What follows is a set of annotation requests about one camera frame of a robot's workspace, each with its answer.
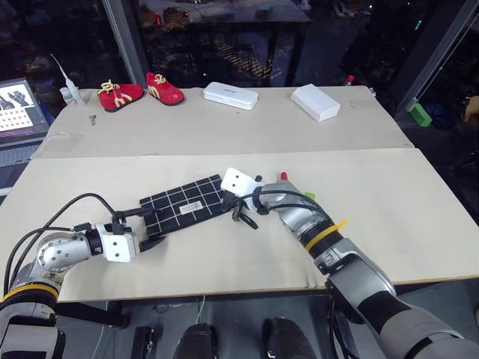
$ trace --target black grid mat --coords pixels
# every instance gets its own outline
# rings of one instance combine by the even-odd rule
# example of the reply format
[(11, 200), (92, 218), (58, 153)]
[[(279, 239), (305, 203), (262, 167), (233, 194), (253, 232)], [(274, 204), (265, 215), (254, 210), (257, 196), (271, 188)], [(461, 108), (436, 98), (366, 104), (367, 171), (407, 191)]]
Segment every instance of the black grid mat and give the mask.
[[(144, 217), (148, 237), (163, 236), (221, 215), (221, 182), (222, 178), (216, 174), (140, 200), (141, 207), (157, 209), (155, 214)], [(200, 202), (203, 208), (181, 214), (180, 207), (196, 202)]]

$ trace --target white rectangular box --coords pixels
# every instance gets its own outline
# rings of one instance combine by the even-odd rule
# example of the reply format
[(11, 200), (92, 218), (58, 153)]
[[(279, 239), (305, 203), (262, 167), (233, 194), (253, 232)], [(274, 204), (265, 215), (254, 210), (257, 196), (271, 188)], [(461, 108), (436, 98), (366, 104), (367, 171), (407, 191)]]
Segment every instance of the white rectangular box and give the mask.
[(341, 107), (313, 84), (297, 88), (291, 99), (318, 122), (336, 116)]
[(251, 110), (257, 102), (257, 93), (244, 88), (211, 82), (203, 90), (203, 96), (210, 101), (220, 102), (225, 105)]

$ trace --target green object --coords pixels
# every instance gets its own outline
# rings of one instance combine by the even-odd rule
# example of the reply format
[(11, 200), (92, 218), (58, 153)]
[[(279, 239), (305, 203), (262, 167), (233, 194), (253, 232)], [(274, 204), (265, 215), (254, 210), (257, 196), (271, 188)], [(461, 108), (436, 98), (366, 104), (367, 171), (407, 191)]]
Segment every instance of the green object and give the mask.
[(314, 193), (306, 192), (305, 196), (311, 198), (312, 200), (316, 200), (316, 195)]
[(424, 110), (424, 107), (422, 107), (420, 103), (416, 103), (409, 114), (421, 127), (428, 127), (431, 122), (433, 122), (431, 116)]

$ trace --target white label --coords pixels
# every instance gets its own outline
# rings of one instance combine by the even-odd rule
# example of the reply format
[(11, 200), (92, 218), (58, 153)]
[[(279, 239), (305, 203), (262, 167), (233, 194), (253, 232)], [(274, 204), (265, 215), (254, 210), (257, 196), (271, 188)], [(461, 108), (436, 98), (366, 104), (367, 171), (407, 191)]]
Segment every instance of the white label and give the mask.
[(184, 206), (181, 206), (180, 207), (180, 212), (181, 212), (182, 215), (185, 215), (187, 213), (198, 211), (199, 209), (203, 209), (203, 205), (201, 204), (200, 201), (185, 204)]

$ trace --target red object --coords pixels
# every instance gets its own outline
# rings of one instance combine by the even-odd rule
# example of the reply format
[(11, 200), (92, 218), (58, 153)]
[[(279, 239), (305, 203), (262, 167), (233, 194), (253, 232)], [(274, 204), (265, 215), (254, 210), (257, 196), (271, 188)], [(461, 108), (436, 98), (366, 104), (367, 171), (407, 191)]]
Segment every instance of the red object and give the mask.
[(119, 109), (141, 99), (144, 90), (141, 85), (117, 85), (112, 80), (102, 83), (102, 89), (98, 91), (100, 105), (107, 112), (116, 112)]
[(163, 105), (174, 106), (184, 101), (185, 95), (160, 74), (147, 73), (148, 92)]

